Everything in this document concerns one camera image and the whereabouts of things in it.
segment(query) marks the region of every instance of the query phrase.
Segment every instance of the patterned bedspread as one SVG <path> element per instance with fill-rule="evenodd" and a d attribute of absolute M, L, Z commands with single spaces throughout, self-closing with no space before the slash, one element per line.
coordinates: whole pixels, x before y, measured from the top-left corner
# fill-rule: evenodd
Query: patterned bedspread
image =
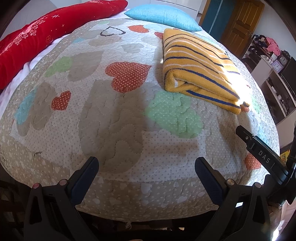
<path fill-rule="evenodd" d="M 246 67 L 252 104 L 239 115 L 164 90 L 163 31 L 130 19 L 89 22 L 65 37 L 18 86 L 1 119 L 1 163 L 16 180 L 56 184 L 89 156 L 99 173 L 77 208 L 147 221 L 216 209 L 195 171 L 203 156 L 225 178 L 263 182 L 267 171 L 235 135 L 238 125 L 279 153 L 268 107 Z"/>

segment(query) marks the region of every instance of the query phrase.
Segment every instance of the television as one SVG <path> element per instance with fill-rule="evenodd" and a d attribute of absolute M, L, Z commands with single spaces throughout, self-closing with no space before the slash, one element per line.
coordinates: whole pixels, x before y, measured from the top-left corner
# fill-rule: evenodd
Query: television
<path fill-rule="evenodd" d="M 292 57 L 281 72 L 283 79 L 289 84 L 291 90 L 296 93 L 296 60 Z"/>

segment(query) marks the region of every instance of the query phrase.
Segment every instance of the black robotic device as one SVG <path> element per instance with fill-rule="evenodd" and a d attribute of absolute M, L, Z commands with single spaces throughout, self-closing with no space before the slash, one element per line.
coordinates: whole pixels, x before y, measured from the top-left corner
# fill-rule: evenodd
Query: black robotic device
<path fill-rule="evenodd" d="M 264 184 L 238 185 L 224 177 L 200 157 L 195 161 L 195 171 L 212 202 L 219 206 L 207 226 L 197 235 L 186 232 L 186 225 L 194 228 L 194 217 L 175 220 L 176 227 L 184 223 L 181 232 L 157 230 L 151 236 L 137 231 L 126 240 L 195 240 L 195 241 L 269 241 L 271 240 L 268 205 L 291 204 L 296 196 L 296 143 L 293 142 L 285 166 L 279 156 L 259 137 L 253 136 L 242 126 L 236 134 L 247 144 L 247 150 L 268 170 Z M 124 240 L 122 236 L 100 237 L 95 235 L 81 218 L 75 205 L 80 204 L 99 170 L 99 162 L 90 157 L 69 180 L 62 179 L 57 185 L 32 187 L 24 222 L 25 241 L 98 241 Z M 296 214 L 278 237 L 278 241 L 293 240 Z"/>

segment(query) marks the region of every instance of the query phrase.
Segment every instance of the yellow blanket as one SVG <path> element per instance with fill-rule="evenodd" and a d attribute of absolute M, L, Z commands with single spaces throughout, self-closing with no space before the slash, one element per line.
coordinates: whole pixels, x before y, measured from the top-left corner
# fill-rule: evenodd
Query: yellow blanket
<path fill-rule="evenodd" d="M 239 93 L 247 88 L 229 57 L 214 45 L 181 30 L 163 34 L 165 89 L 200 98 L 239 114 Z"/>

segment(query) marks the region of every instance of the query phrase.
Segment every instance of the blue pillow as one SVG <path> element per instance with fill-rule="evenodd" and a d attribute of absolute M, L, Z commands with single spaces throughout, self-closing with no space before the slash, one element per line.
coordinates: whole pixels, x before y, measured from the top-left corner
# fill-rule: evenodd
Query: blue pillow
<path fill-rule="evenodd" d="M 202 30 L 197 22 L 187 13 L 167 5 L 141 5 L 130 9 L 124 14 L 136 20 L 160 23 L 190 32 Z"/>

